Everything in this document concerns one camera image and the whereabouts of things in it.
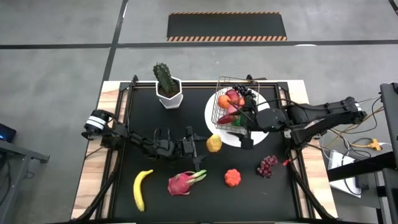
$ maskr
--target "metal basket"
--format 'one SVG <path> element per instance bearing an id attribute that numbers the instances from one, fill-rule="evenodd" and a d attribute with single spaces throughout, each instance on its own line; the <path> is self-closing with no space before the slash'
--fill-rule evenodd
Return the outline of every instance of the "metal basket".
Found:
<path id="1" fill-rule="evenodd" d="M 232 124 L 217 124 L 218 119 L 228 113 L 227 109 L 220 108 L 218 106 L 218 98 L 221 95 L 224 95 L 228 90 L 231 90 L 234 85 L 242 84 L 245 85 L 248 89 L 254 91 L 256 94 L 256 101 L 258 103 L 259 93 L 260 93 L 260 83 L 255 80 L 245 80 L 242 78 L 233 78 L 233 77 L 219 77 L 216 87 L 216 94 L 213 103 L 213 112 L 211 114 L 211 122 L 218 129 L 224 129 L 234 133 L 245 134 L 246 130 L 243 127 L 233 126 Z"/>

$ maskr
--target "hexagonal pot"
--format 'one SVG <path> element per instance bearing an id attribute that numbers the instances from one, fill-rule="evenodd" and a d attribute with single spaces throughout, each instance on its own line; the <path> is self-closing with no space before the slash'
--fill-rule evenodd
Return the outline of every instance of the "hexagonal pot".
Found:
<path id="1" fill-rule="evenodd" d="M 159 98 L 159 101 L 163 104 L 163 106 L 166 109 L 175 109 L 178 108 L 182 102 L 182 99 L 184 96 L 182 95 L 182 85 L 181 85 L 181 79 L 172 77 L 173 80 L 175 80 L 178 85 L 180 86 L 180 91 L 174 95 L 171 98 L 167 98 L 166 96 L 162 96 L 159 94 L 159 82 L 156 81 L 156 95 Z"/>

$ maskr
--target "gray floor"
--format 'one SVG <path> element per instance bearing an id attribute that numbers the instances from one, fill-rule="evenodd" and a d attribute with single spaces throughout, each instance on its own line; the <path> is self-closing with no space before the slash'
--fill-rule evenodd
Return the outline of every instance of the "gray floor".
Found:
<path id="1" fill-rule="evenodd" d="M 120 7 L 121 0 L 0 0 L 0 45 L 110 43 Z M 165 42 L 167 15 L 178 11 L 280 11 L 289 40 L 398 39 L 398 16 L 387 0 L 131 0 L 119 42 Z M 87 145 L 80 132 L 98 99 L 108 52 L 0 50 L 0 123 L 18 130 L 16 144 L 51 154 L 47 165 L 31 165 L 35 177 L 24 181 L 13 223 L 69 219 Z M 398 45 L 117 49 L 109 79 L 153 80 L 152 66 L 165 62 L 184 80 L 248 73 L 302 79 L 317 104 L 376 96 L 379 84 L 397 81 L 397 58 Z M 376 117 L 376 130 L 347 138 L 389 142 L 384 114 Z M 377 221 L 373 209 L 333 193 L 342 219 Z"/>

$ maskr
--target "orange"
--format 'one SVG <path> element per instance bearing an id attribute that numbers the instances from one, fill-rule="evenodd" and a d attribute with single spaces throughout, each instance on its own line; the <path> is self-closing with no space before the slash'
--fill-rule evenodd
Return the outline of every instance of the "orange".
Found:
<path id="1" fill-rule="evenodd" d="M 218 106 L 220 106 L 220 108 L 228 108 L 229 107 L 229 101 L 231 101 L 231 99 L 229 98 L 229 96 L 227 95 L 221 95 L 218 98 Z"/>

